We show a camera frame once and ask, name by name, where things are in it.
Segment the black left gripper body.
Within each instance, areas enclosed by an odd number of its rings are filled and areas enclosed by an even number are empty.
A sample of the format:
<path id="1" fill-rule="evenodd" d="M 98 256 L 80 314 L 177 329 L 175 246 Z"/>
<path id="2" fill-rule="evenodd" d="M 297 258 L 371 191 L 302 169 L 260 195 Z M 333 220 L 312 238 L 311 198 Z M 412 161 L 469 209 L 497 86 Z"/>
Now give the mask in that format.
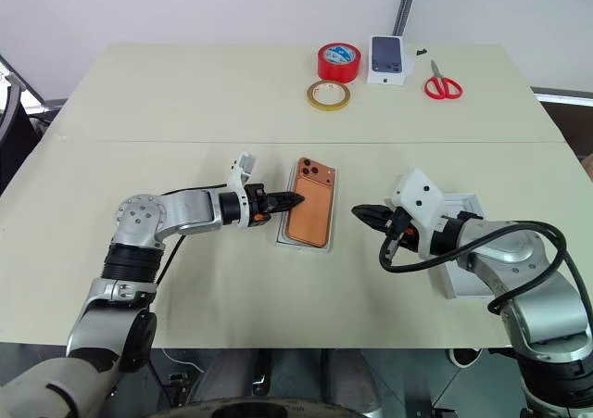
<path id="1" fill-rule="evenodd" d="M 248 227 L 261 226 L 271 219 L 269 213 L 268 195 L 264 184 L 247 184 L 244 187 L 248 202 L 249 219 Z"/>

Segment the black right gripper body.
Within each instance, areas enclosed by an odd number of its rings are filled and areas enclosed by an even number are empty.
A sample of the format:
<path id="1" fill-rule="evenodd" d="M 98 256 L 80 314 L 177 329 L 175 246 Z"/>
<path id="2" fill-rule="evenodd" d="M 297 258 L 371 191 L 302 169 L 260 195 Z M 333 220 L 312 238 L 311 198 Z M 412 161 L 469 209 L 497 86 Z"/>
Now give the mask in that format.
<path id="1" fill-rule="evenodd" d="M 411 216 L 403 208 L 396 208 L 385 222 L 385 245 L 418 249 L 418 230 L 411 223 Z"/>

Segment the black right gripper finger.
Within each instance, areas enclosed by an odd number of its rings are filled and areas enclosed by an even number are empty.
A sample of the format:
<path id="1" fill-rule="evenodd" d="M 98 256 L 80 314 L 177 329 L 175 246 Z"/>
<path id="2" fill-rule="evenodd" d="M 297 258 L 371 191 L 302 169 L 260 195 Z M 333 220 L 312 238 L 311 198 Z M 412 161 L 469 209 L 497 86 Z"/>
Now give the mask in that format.
<path id="1" fill-rule="evenodd" d="M 379 217 L 369 217 L 363 216 L 360 220 L 370 228 L 375 231 L 379 231 L 383 234 L 387 234 L 389 229 L 391 228 L 391 219 L 387 218 L 379 218 Z"/>
<path id="2" fill-rule="evenodd" d="M 372 204 L 357 205 L 351 211 L 359 220 L 388 220 L 393 214 L 387 206 Z"/>

